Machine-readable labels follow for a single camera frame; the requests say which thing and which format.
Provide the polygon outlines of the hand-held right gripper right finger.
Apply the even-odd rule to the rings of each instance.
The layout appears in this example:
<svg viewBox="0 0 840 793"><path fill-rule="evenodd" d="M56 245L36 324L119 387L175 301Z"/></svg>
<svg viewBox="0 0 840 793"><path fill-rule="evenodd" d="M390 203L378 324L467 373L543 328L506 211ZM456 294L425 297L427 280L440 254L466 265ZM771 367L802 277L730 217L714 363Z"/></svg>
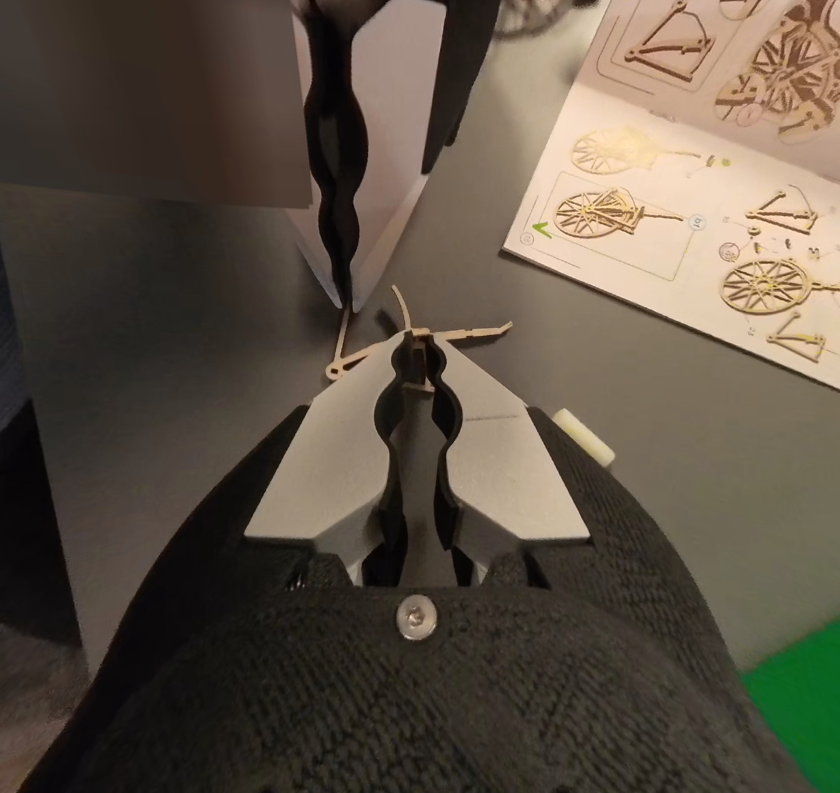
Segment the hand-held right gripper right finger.
<svg viewBox="0 0 840 793"><path fill-rule="evenodd" d="M459 587L503 555L582 545L590 531L527 404L452 343L430 338L437 458L434 523Z"/></svg>

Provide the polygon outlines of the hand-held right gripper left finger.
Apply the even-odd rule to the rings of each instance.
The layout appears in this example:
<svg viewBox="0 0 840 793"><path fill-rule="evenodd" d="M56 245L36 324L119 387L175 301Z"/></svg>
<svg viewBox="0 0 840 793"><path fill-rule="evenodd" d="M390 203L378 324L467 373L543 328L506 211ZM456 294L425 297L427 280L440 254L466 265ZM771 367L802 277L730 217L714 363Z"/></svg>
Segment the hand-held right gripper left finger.
<svg viewBox="0 0 840 793"><path fill-rule="evenodd" d="M411 338L396 335L311 403L245 529L261 543L336 555L355 586L405 531L391 437L403 420Z"/></svg>

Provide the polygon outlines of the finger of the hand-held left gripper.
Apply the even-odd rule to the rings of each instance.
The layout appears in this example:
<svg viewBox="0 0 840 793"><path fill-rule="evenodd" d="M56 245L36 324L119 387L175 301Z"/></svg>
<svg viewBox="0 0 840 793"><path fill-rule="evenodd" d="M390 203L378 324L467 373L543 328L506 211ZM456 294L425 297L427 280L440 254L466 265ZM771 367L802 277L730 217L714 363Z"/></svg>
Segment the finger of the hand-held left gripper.
<svg viewBox="0 0 840 793"><path fill-rule="evenodd" d="M305 24L295 14L292 15L291 21L297 51L301 96L303 103L306 104L312 87L312 60L309 37ZM340 297L339 287L333 277L333 264L331 257L321 236L322 226L319 213L322 204L322 191L315 178L316 156L314 151L309 148L308 160L310 169L311 201L306 209L289 209L287 211L287 215L297 229L296 237L298 246L306 258L313 274L318 279L333 305L338 309L343 309L344 304Z"/></svg>
<svg viewBox="0 0 840 793"><path fill-rule="evenodd" d="M424 152L431 121L446 8L432 0L332 0L332 14L354 28L351 90L364 119L367 156L353 196L358 247L350 261L350 300L358 312L373 293L427 183Z"/></svg>

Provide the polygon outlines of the wooden fork frame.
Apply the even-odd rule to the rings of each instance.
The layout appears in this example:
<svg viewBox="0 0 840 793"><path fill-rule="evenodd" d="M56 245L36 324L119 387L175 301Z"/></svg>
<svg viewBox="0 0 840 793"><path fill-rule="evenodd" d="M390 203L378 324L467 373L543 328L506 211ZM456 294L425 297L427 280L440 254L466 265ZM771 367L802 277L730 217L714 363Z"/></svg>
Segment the wooden fork frame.
<svg viewBox="0 0 840 793"><path fill-rule="evenodd" d="M418 351L425 354L427 348L430 346L430 342L432 341L432 339L445 340L449 343L459 341L462 342L466 340L474 341L484 339L497 339L505 335L513 327L513 323L511 321L508 321L506 322L506 324L498 327L461 328L451 330L432 330L426 327L413 326L410 310L406 304L406 301L401 291L395 284L392 284L391 289L393 294L395 295L396 302L398 303L402 314L403 330L400 331L400 334L408 334L409 336L411 336L413 340L413 351ZM376 349L379 349L385 344L384 341L378 341L371 345L363 347L362 349L359 349L348 356L344 355L344 340L347 334L347 329L350 324L352 314L353 310L351 305L348 305L343 309L339 334L335 345L335 351L333 354L332 362L330 362L330 364L327 365L324 371L324 375L327 378L328 382L339 381L353 368L356 368L362 361L366 360L369 356L371 356Z"/></svg>

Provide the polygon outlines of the small white cylinder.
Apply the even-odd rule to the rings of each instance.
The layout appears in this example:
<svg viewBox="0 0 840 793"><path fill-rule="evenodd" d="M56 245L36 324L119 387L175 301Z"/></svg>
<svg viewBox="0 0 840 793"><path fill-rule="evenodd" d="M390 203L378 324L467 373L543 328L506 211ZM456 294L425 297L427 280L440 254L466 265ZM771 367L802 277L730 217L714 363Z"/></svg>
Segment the small white cylinder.
<svg viewBox="0 0 840 793"><path fill-rule="evenodd" d="M570 410L558 410L552 421L601 467L608 471L612 469L616 458L614 450Z"/></svg>

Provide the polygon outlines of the white instruction booklet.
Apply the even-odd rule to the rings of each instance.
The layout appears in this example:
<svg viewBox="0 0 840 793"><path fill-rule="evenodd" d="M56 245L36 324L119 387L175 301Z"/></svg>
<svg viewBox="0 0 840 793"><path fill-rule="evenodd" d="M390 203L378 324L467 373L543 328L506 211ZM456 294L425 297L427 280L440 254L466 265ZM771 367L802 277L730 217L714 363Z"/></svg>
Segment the white instruction booklet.
<svg viewBox="0 0 840 793"><path fill-rule="evenodd" d="M839 0L611 0L503 249L839 385Z"/></svg>

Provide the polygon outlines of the green box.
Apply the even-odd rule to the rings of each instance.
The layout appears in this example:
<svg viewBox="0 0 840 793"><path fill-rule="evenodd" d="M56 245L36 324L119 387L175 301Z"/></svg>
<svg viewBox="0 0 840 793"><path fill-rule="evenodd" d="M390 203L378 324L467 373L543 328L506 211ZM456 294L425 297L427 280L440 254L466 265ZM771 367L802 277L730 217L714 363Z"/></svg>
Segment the green box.
<svg viewBox="0 0 840 793"><path fill-rule="evenodd" d="M764 720L821 792L839 791L839 620L742 675Z"/></svg>

